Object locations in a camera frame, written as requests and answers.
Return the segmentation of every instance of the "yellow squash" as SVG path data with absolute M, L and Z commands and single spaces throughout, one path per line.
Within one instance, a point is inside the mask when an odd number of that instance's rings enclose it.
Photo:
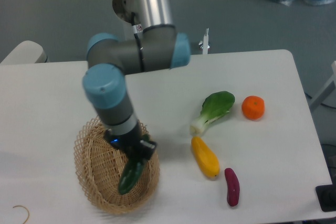
M 198 136 L 191 139 L 191 146 L 198 166 L 204 175 L 209 178 L 216 177 L 219 174 L 219 161 L 216 155 Z

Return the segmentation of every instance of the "wicker basket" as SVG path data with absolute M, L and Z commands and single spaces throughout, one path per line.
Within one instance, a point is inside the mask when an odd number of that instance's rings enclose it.
M 143 134 L 148 134 L 141 123 Z M 110 214 L 131 212 L 146 203 L 159 181 L 160 165 L 155 152 L 135 187 L 118 193 L 119 178 L 127 162 L 125 154 L 103 138 L 104 127 L 97 117 L 83 127 L 75 141 L 75 165 L 79 184 L 89 201 Z

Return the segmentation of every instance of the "blue joint cap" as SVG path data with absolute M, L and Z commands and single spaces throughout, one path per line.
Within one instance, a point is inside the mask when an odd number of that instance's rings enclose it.
M 190 61 L 190 43 L 187 34 L 178 33 L 170 68 L 183 67 Z
M 113 34 L 108 34 L 108 33 L 100 33 L 100 34 L 96 34 L 94 36 L 91 37 L 91 39 L 89 40 L 88 43 L 88 48 L 87 48 L 87 52 L 88 53 L 91 49 L 91 47 L 93 47 L 96 43 L 104 40 L 104 39 L 113 39 L 115 41 L 119 41 L 116 35 Z
M 91 67 L 82 84 L 87 98 L 97 109 L 114 108 L 126 95 L 125 76 L 112 64 Z

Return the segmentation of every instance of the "white stick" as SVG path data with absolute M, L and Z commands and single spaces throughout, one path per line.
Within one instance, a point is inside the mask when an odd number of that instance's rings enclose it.
M 208 44 L 209 44 L 209 28 L 205 30 L 205 34 L 203 37 L 203 53 L 204 55 L 208 54 Z

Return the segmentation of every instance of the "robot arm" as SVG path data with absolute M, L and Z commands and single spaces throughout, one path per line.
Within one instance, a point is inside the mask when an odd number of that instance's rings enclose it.
M 83 87 L 103 124 L 105 139 L 128 157 L 150 159 L 156 144 L 144 142 L 129 99 L 124 75 L 188 64 L 190 45 L 172 22 L 168 0 L 138 0 L 143 38 L 118 42 L 111 34 L 93 36 L 88 45 L 89 70 Z

